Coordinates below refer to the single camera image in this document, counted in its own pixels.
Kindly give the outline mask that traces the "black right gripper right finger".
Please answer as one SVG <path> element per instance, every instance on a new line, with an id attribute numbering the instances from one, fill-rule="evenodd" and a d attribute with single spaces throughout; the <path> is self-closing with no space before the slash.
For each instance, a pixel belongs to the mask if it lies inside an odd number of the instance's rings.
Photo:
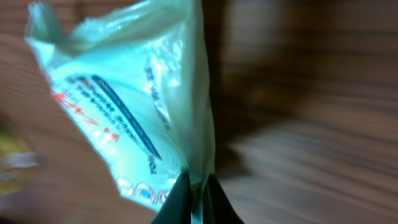
<path id="1" fill-rule="evenodd" d="M 209 175 L 203 194 L 203 224 L 244 224 L 214 174 Z"/>

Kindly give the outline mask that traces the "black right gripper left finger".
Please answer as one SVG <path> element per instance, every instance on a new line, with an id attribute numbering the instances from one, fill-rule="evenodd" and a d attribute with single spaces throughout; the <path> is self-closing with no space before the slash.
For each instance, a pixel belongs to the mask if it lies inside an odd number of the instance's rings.
<path id="1" fill-rule="evenodd" d="M 164 205 L 150 224 L 191 224 L 192 193 L 188 173 L 178 177 Z"/>

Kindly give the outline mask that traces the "teal wet wipes pack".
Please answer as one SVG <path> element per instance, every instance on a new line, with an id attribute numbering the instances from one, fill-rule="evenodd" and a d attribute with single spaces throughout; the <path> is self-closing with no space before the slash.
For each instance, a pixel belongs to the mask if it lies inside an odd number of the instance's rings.
<path id="1" fill-rule="evenodd" d="M 46 2 L 33 2 L 25 39 L 123 197 L 160 210 L 188 172 L 200 200 L 215 155 L 200 1 L 141 1 L 71 34 Z"/>

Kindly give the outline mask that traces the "green noodle snack pack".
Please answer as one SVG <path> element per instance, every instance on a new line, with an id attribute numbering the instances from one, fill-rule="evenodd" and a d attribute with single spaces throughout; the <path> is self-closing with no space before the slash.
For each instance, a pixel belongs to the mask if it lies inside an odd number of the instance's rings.
<path id="1" fill-rule="evenodd" d="M 1 196 L 20 190 L 38 166 L 35 154 L 6 130 L 1 130 Z"/>

